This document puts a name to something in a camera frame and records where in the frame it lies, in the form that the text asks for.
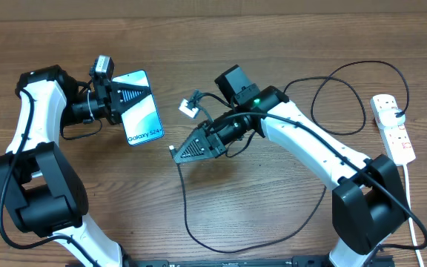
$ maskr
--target wooden table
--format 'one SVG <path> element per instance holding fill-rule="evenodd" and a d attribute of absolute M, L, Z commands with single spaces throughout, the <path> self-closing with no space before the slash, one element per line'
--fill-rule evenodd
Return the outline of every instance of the wooden table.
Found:
<path fill-rule="evenodd" d="M 87 81 L 99 54 L 113 57 L 116 74 L 148 72 L 166 134 L 132 148 L 122 126 L 106 126 L 90 138 L 62 140 L 60 147 L 85 184 L 90 214 L 134 258 L 289 258 L 326 254 L 337 241 L 329 192 L 310 223 L 278 245 L 222 255 L 200 247 L 187 235 L 179 176 L 168 146 L 179 146 L 203 118 L 190 120 L 177 107 L 196 88 L 219 94 L 213 80 L 235 64 L 261 88 L 283 88 L 292 79 L 328 75 L 340 65 L 363 59 L 398 66 L 411 88 L 406 124 L 417 154 L 409 165 L 412 204 L 427 226 L 427 13 L 0 23 L 0 155 L 13 138 L 19 117 L 20 100 L 13 90 L 19 75 L 58 64 Z M 368 101 L 378 93 L 390 93 L 404 107 L 399 76 L 389 67 L 370 64 L 349 67 L 337 77 L 358 90 L 367 110 L 363 131 L 337 138 L 371 157 L 385 153 Z M 303 82 L 288 91 L 308 116 L 319 84 Z M 213 116 L 224 111 L 212 100 L 203 104 Z M 354 95 L 333 82 L 320 94 L 315 111 L 324 126 L 336 131 L 354 130 L 362 119 Z M 71 133 L 95 127 L 77 125 Z M 192 232 L 214 248 L 242 248 L 289 234 L 310 214 L 322 191 L 319 179 L 297 159 L 258 137 L 236 158 L 192 163 L 183 171 Z M 19 243 L 38 239 L 19 233 L 7 214 L 5 225 Z M 388 241 L 411 244 L 407 224 Z M 394 255 L 397 266 L 417 265 L 412 251 L 387 253 Z M 423 258 L 427 264 L 427 249 Z M 63 266 L 73 260 L 57 244 L 18 251 L 0 237 L 0 266 Z"/>

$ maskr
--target black and white robotic arm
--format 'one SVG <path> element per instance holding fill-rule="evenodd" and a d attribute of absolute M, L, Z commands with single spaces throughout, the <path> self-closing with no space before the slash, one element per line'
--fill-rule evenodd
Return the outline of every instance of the black and white robotic arm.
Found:
<path fill-rule="evenodd" d="M 82 84 L 88 90 L 79 92 L 81 83 L 58 65 L 23 73 L 16 88 L 16 95 L 21 97 L 16 133 L 6 154 L 0 156 L 0 194 L 9 179 L 2 201 L 16 227 L 22 232 L 53 238 L 84 266 L 129 266 L 130 258 L 89 215 L 85 187 L 59 150 L 61 128 L 106 118 L 112 125 L 123 123 L 129 145 L 163 136 L 145 72 L 112 79 L 113 69 L 110 57 L 100 56 L 96 60 L 90 70 L 94 92 L 86 83 Z M 11 167 L 19 150 L 17 162 Z M 46 185 L 28 190 L 22 187 L 40 176 Z"/>
<path fill-rule="evenodd" d="M 214 121 L 199 124 L 178 150 L 171 146 L 177 164 L 221 156 L 227 144 L 249 130 L 290 151 L 332 191 L 333 224 L 340 237 L 329 254 L 328 261 L 333 266 L 362 266 L 375 247 L 408 219 L 407 213 L 378 189 L 372 188 L 366 195 L 361 190 L 371 186 L 362 177 L 368 174 L 407 205 L 397 166 L 388 157 L 370 159 L 337 141 L 304 116 L 278 89 L 270 86 L 260 91 L 238 66 L 223 73 L 215 83 L 232 110 Z M 196 95 L 199 93 L 179 107 L 190 117 L 199 112 Z M 301 125 L 309 131 L 298 127 Z M 342 159 L 348 164 L 333 150 L 345 157 Z"/>

